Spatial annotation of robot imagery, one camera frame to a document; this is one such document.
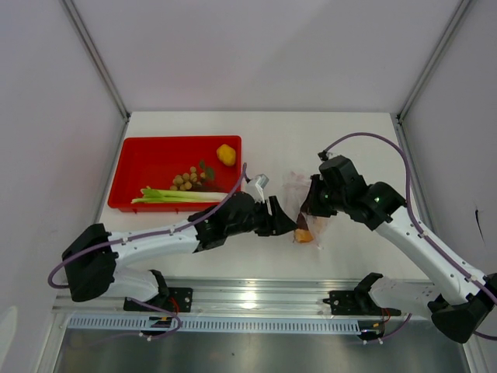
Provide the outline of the orange purple sweet potato slice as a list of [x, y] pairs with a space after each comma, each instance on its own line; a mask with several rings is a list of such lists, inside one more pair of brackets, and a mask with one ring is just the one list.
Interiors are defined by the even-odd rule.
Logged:
[[294, 230], [294, 241], [300, 244], [310, 243], [314, 240], [314, 236], [308, 227], [307, 220], [303, 213], [297, 216], [297, 228]]

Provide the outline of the green celery stalks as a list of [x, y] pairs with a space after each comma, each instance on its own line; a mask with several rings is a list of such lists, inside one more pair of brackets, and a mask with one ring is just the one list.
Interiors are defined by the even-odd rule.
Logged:
[[180, 203], [218, 203], [228, 195], [219, 192], [189, 190], [141, 189], [142, 195], [134, 198], [132, 204], [180, 204]]

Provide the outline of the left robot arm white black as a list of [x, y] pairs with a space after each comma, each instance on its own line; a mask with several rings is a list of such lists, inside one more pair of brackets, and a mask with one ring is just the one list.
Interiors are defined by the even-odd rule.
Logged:
[[280, 236], [296, 227], [276, 197], [257, 202], [250, 194], [237, 192], [223, 204], [157, 231], [108, 232], [102, 223], [90, 225], [61, 258], [73, 302], [122, 297], [127, 311], [133, 310], [132, 300], [137, 300], [140, 308], [146, 305], [158, 311], [169, 300], [162, 273], [133, 270], [131, 264], [215, 249], [234, 235], [253, 232], [259, 237]]

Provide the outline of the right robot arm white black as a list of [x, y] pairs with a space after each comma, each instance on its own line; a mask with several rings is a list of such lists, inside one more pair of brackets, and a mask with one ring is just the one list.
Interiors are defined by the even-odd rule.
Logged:
[[396, 309], [432, 321], [447, 338], [466, 343], [496, 305], [496, 275], [458, 256], [412, 212], [411, 204], [384, 182], [367, 184], [353, 162], [336, 156], [311, 176], [304, 211], [313, 217], [347, 214], [400, 249], [430, 280], [428, 285], [368, 274], [354, 289], [363, 313]]

